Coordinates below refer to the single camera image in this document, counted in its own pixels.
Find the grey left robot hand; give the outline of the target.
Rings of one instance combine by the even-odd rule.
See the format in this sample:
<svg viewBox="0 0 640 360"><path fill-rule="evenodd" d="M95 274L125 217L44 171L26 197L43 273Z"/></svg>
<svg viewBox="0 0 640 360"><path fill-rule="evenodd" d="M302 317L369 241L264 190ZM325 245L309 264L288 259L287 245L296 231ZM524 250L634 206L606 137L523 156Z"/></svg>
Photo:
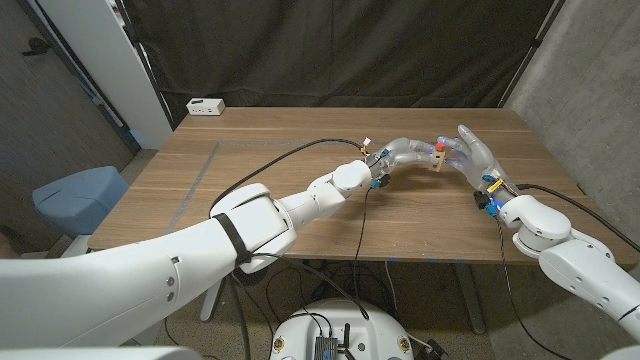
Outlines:
<svg viewBox="0 0 640 360"><path fill-rule="evenodd" d="M391 172L398 165L426 163L429 170L439 171L443 160L444 155L437 151L434 143L402 137L368 155L365 162L371 172L371 187L375 189L388 184Z"/></svg>

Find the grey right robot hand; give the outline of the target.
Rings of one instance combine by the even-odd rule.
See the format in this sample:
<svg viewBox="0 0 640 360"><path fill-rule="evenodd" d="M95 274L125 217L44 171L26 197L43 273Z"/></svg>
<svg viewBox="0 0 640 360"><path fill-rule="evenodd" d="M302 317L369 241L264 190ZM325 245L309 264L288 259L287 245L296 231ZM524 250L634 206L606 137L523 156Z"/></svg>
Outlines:
<svg viewBox="0 0 640 360"><path fill-rule="evenodd" d="M450 149L444 162L461 172L475 190L494 199L500 206L520 196L488 146L464 125L458 126L458 133L456 138L437 138L438 143L444 143Z"/></svg>

